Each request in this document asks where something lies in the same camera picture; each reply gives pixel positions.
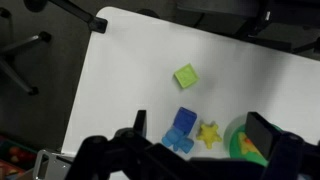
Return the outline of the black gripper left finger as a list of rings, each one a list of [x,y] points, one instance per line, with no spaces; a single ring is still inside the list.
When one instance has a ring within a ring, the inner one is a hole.
[[[137,112],[133,129],[141,136],[145,137],[147,134],[147,111],[139,110]]]

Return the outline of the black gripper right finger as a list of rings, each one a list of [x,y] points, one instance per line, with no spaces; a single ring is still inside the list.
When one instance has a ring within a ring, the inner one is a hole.
[[[249,112],[245,133],[265,159],[269,159],[283,130],[268,122],[257,112]]]

